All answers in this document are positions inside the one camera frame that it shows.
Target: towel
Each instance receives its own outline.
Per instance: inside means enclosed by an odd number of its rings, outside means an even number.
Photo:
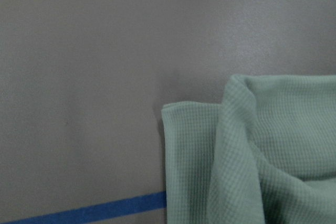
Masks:
[[[336,223],[336,76],[231,76],[164,105],[168,224]]]

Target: blue tape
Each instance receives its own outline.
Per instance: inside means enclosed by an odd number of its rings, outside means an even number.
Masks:
[[[3,224],[80,224],[165,208],[166,192],[83,207]]]

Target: folded cloth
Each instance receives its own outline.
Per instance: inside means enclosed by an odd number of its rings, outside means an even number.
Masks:
[[[168,224],[336,223],[336,76],[233,75],[162,119]]]

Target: green cloth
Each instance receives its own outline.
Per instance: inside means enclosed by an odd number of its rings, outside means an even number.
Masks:
[[[233,75],[162,119],[168,224],[336,223],[336,76]]]

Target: fabric fold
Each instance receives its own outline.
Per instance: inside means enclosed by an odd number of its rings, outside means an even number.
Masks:
[[[233,75],[162,109],[168,224],[336,223],[336,76]]]

